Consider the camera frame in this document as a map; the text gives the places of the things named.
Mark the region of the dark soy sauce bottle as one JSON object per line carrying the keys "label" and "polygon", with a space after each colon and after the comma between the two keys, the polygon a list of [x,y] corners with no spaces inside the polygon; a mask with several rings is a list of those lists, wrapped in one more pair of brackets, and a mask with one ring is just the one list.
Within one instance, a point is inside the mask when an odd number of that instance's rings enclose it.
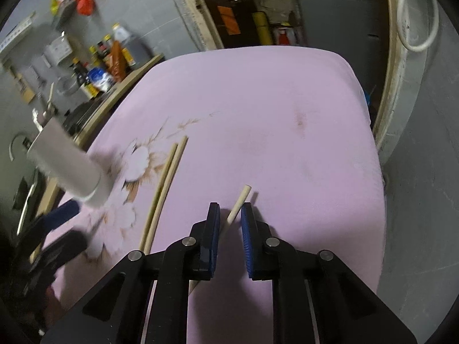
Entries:
{"label": "dark soy sauce bottle", "polygon": [[85,72],[82,71],[81,63],[77,58],[72,59],[71,67],[75,73],[80,89],[89,99],[92,99],[94,97],[93,90],[89,84],[89,80],[86,78]]}

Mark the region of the white wall box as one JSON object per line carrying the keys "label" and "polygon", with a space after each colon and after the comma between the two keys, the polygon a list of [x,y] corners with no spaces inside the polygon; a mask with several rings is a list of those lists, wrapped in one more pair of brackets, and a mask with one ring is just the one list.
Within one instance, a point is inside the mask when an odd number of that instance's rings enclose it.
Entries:
{"label": "white wall box", "polygon": [[45,47],[44,51],[44,55],[53,66],[59,65],[70,54],[72,54],[72,48],[67,36],[60,36],[53,40],[49,45]]}

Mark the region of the blue white seasoning bag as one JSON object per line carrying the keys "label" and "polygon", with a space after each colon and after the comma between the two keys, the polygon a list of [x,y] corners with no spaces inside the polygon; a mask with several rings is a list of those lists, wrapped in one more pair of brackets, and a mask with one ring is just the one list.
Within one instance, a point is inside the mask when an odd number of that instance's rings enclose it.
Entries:
{"label": "blue white seasoning bag", "polygon": [[114,78],[104,69],[94,67],[89,70],[88,76],[93,85],[101,92],[108,92],[114,86]]}

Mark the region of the large oil jug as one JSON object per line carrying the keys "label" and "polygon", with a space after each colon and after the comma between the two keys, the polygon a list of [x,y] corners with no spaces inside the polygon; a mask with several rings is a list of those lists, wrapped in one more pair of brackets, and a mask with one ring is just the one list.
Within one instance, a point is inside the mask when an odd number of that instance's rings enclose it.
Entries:
{"label": "large oil jug", "polygon": [[113,34],[114,39],[120,43],[122,54],[125,56],[129,66],[137,69],[144,65],[146,62],[145,53],[139,39],[120,23],[113,25]]}

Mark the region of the white plastic utensil caddy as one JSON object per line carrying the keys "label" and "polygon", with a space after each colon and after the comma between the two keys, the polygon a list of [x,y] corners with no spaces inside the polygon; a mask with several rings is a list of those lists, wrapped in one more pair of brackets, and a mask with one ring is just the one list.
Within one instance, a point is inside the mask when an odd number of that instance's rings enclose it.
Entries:
{"label": "white plastic utensil caddy", "polygon": [[82,151],[63,127],[50,119],[28,148],[26,156],[47,177],[88,207],[102,207],[113,188],[113,180]]}

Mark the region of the red plastic bag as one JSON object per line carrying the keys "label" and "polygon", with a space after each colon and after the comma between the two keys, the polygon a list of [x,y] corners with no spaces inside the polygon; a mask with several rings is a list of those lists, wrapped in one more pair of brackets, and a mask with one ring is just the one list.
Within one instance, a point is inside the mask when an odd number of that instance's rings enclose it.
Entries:
{"label": "red plastic bag", "polygon": [[76,1],[76,11],[79,15],[89,16],[95,9],[94,0],[74,0]]}

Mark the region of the pink floral table cloth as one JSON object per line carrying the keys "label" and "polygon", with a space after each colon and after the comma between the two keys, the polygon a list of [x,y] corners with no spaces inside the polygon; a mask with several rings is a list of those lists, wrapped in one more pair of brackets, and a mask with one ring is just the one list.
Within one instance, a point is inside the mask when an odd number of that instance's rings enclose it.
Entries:
{"label": "pink floral table cloth", "polygon": [[245,47],[186,54],[153,67],[90,145],[114,177],[107,204],[70,228],[94,229],[88,251],[58,271],[64,309],[136,249],[173,144],[187,142],[152,251],[187,236],[242,188],[275,236],[337,255],[371,290],[384,257],[385,204],[363,89],[338,54]]}

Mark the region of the wooden chopstick single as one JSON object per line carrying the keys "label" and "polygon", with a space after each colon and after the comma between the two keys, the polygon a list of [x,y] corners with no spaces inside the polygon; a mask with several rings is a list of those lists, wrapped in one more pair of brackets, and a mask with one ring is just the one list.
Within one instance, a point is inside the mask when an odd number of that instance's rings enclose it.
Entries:
{"label": "wooden chopstick single", "polygon": [[247,199],[252,187],[250,185],[245,185],[238,198],[236,199],[236,203],[233,205],[232,209],[230,210],[229,214],[224,218],[224,221],[220,221],[219,223],[219,240],[225,237],[226,232],[229,230],[230,226],[236,219],[236,216],[239,214],[242,205],[244,204],[245,200]]}

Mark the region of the grey cabinet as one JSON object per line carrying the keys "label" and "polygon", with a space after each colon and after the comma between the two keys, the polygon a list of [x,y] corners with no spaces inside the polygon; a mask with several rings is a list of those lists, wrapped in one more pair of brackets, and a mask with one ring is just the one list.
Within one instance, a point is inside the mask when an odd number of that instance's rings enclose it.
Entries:
{"label": "grey cabinet", "polygon": [[306,46],[339,54],[365,92],[377,86],[380,35],[377,0],[298,0]]}

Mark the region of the wall shelf rack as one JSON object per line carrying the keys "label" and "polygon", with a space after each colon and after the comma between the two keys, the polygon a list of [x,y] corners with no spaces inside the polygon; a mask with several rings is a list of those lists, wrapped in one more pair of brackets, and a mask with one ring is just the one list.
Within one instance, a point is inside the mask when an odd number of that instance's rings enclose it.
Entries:
{"label": "wall shelf rack", "polygon": [[19,22],[13,30],[1,42],[0,55],[6,56],[24,37],[26,37],[33,28],[35,13],[31,13],[24,20]]}

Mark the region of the wooden chopstick long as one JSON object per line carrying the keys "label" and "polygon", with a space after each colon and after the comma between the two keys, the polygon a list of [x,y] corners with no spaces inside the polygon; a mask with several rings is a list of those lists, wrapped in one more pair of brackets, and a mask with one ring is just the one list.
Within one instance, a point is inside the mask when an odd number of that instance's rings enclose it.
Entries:
{"label": "wooden chopstick long", "polygon": [[181,141],[178,143],[178,148],[177,148],[177,152],[175,154],[175,158],[174,158],[174,162],[173,162],[173,165],[172,165],[172,169],[170,171],[170,177],[167,179],[166,181],[166,192],[163,194],[162,198],[161,198],[161,202],[160,202],[160,213],[158,215],[158,222],[157,222],[157,227],[156,229],[158,228],[158,224],[160,222],[160,216],[161,216],[161,213],[164,209],[164,205],[166,203],[166,198],[167,198],[167,195],[168,195],[168,192],[170,190],[170,187],[172,185],[172,182],[174,180],[174,177],[176,175],[176,172],[177,172],[177,169],[178,169],[178,166],[180,164],[180,160],[183,156],[183,153],[184,153],[184,150],[186,148],[186,145],[188,143],[188,136],[183,136],[183,138],[181,139]]}

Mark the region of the steel faucet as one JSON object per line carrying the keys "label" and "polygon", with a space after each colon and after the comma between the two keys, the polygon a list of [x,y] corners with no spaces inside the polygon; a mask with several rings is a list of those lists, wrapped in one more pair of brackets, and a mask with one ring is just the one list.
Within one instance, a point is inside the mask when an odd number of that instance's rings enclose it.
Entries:
{"label": "steel faucet", "polygon": [[25,132],[18,132],[14,135],[12,140],[9,143],[9,159],[11,162],[15,160],[15,146],[21,146],[24,151],[28,151],[32,141],[30,137]]}

